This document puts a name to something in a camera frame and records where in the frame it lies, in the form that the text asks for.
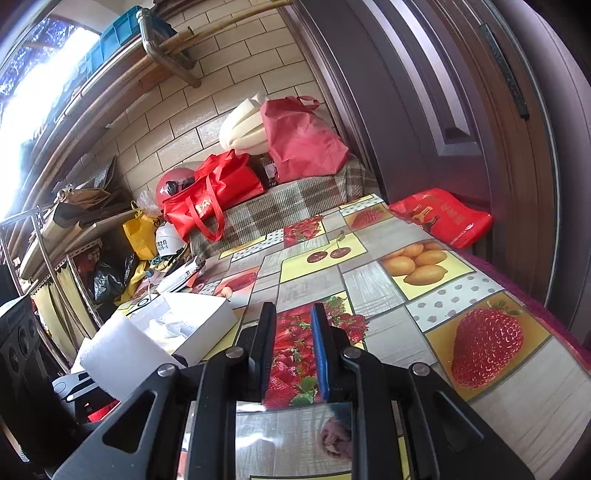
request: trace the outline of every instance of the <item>red bag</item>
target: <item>red bag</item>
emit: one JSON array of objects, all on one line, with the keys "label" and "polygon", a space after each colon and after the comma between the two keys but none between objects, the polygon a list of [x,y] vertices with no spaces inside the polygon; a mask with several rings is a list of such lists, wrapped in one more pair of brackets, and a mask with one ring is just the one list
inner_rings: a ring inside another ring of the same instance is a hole
[{"label": "red bag", "polygon": [[[314,105],[304,105],[300,99],[313,100]],[[318,100],[308,96],[263,103],[262,122],[279,183],[334,175],[347,161],[348,147],[313,113],[319,105]]]},{"label": "red bag", "polygon": [[[220,240],[226,225],[223,210],[265,191],[248,166],[248,158],[247,153],[236,155],[234,150],[209,155],[195,171],[195,183],[163,201],[164,219],[174,225],[183,240],[189,241],[189,232],[195,227],[208,240]],[[203,223],[212,215],[217,220],[215,232]]]},{"label": "red bag", "polygon": [[468,208],[442,189],[415,193],[389,208],[456,248],[469,247],[486,235],[492,226],[492,217],[488,213]]}]

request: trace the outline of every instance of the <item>red tote bag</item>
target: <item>red tote bag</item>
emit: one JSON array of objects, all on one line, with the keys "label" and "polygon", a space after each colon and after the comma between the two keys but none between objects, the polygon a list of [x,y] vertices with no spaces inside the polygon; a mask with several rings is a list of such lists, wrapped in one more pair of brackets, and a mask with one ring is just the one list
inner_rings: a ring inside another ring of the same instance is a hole
[{"label": "red tote bag", "polygon": [[[301,100],[312,100],[304,105]],[[275,162],[279,183],[334,175],[347,161],[348,147],[328,124],[313,113],[320,102],[308,96],[268,100],[261,116],[269,155]]]},{"label": "red tote bag", "polygon": [[[248,158],[248,154],[236,155],[234,150],[210,155],[195,171],[195,183],[163,201],[164,218],[183,240],[189,242],[189,232],[195,227],[208,240],[220,240],[226,225],[223,210],[265,191],[248,166]],[[203,220],[214,215],[217,230],[211,232]]]}]

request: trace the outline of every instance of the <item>speaker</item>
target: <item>speaker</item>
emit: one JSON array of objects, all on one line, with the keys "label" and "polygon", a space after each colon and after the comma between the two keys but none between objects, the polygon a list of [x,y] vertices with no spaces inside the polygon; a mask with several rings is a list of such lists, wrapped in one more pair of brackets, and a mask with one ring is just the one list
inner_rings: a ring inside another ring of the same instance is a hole
[{"label": "speaker", "polygon": [[80,442],[41,360],[35,322],[28,295],[0,307],[0,417],[25,455],[50,471]]}]

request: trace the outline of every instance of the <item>strawberry print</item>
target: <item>strawberry print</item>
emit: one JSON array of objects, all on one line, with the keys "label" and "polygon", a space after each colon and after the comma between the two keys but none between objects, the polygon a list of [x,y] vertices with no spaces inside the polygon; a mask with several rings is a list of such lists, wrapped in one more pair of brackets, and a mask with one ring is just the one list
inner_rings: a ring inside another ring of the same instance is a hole
[{"label": "strawberry print", "polygon": [[523,345],[523,329],[515,318],[523,312],[506,312],[503,302],[490,307],[469,311],[457,326],[452,376],[466,388],[493,380]]},{"label": "strawberry print", "polygon": [[320,232],[321,216],[308,218],[283,228],[283,241],[286,247],[292,247],[304,240],[314,238]]},{"label": "strawberry print", "polygon": [[351,223],[351,228],[353,230],[359,230],[360,228],[367,227],[372,223],[378,221],[381,217],[381,212],[378,210],[377,207],[370,207],[364,210],[361,210],[356,216],[353,222]]},{"label": "strawberry print", "polygon": [[[345,330],[352,345],[359,343],[367,331],[365,317],[345,311],[346,299],[331,296],[322,303],[333,326]],[[313,303],[277,314],[277,332],[269,389],[263,400],[268,408],[309,405],[320,401],[316,381],[314,339],[310,326]]]},{"label": "strawberry print", "polygon": [[256,272],[247,273],[241,275],[240,277],[236,277],[231,279],[226,283],[226,286],[231,288],[232,291],[238,291],[243,288],[246,288],[250,284],[254,283],[256,280]]}]

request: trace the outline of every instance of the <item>checkered cushion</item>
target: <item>checkered cushion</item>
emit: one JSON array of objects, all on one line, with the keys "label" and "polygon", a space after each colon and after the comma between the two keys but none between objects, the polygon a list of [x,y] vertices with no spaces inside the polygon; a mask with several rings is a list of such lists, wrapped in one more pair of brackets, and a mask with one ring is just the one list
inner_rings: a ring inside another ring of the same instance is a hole
[{"label": "checkered cushion", "polygon": [[[198,229],[193,230],[189,234],[191,253],[212,257],[370,193],[379,194],[378,183],[351,155],[336,175],[291,181],[226,210],[226,228],[219,242],[212,243]],[[215,230],[215,219],[209,218],[205,224]]]}]

